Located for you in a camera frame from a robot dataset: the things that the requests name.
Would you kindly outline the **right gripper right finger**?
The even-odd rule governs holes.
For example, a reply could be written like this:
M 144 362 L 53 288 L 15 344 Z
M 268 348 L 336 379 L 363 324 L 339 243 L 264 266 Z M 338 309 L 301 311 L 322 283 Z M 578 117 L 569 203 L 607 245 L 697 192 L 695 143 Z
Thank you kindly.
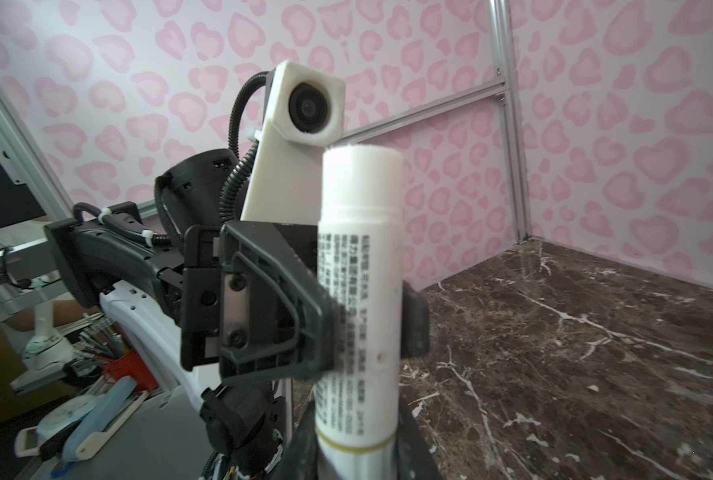
M 397 437 L 400 480 L 442 480 L 442 474 L 412 413 L 401 413 Z

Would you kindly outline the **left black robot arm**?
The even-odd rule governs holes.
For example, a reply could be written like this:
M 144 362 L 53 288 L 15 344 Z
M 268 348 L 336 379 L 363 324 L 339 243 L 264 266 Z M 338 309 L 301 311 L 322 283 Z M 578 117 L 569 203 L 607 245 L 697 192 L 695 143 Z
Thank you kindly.
M 196 395 L 204 477 L 436 479 L 400 394 L 405 358 L 430 349 L 427 302 L 403 278 L 403 158 L 374 145 L 315 153 L 310 174 L 274 154 L 260 200 L 236 214 L 264 154 L 194 156 L 156 182 L 184 222 L 165 236 L 136 206 L 80 203 L 46 230 L 62 280 L 158 354 Z

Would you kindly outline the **white glue stick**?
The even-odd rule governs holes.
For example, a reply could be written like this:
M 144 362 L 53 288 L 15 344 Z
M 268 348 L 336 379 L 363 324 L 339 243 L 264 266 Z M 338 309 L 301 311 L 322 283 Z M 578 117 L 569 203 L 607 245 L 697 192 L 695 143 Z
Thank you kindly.
M 316 382 L 320 479 L 398 476 L 402 162 L 378 145 L 324 152 L 318 281 L 340 317 L 334 369 Z

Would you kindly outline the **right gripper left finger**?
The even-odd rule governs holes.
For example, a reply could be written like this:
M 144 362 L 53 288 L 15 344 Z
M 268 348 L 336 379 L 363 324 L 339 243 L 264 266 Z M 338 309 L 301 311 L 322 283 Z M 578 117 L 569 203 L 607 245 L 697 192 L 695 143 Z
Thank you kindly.
M 274 468 L 272 479 L 317 480 L 318 479 L 318 434 L 316 434 L 316 402 L 311 401 L 294 430 L 292 440 L 280 463 Z

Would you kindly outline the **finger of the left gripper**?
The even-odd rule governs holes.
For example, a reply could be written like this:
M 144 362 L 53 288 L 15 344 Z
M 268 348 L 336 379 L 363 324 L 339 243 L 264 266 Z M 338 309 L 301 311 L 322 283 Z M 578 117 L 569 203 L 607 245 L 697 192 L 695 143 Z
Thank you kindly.
M 422 358 L 430 350 L 430 306 L 424 296 L 405 281 L 402 292 L 401 358 Z

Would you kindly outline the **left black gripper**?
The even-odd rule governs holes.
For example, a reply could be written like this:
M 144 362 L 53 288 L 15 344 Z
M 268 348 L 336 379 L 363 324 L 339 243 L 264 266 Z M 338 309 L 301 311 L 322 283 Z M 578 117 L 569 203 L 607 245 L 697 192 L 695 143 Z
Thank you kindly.
M 342 309 L 316 278 L 318 229 L 232 220 L 186 232 L 180 363 L 226 384 L 311 380 L 336 367 Z

